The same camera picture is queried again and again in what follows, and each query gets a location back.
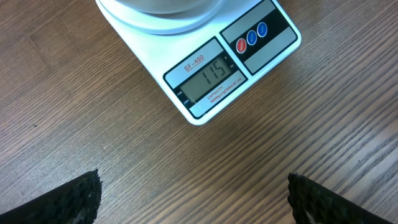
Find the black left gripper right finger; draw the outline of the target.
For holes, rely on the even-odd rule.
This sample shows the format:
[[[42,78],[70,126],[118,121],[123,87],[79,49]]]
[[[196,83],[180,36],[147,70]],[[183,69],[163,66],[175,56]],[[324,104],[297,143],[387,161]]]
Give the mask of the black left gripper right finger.
[[[296,223],[301,224],[391,224],[304,175],[288,175],[289,195]]]

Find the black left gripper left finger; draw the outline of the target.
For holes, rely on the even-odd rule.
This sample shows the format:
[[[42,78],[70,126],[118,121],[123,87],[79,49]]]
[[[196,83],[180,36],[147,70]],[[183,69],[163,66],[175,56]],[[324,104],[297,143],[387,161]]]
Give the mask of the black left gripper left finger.
[[[102,181],[95,169],[1,214],[1,223],[92,224],[98,215],[101,194]]]

